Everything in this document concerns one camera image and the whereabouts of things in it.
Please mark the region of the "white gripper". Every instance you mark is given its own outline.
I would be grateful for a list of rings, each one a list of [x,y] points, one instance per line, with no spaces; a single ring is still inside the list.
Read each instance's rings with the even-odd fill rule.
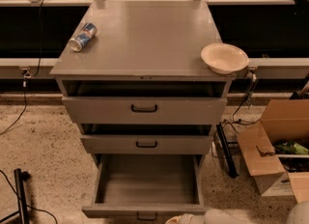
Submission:
[[[165,224],[204,224],[204,216],[186,213],[171,217]]]

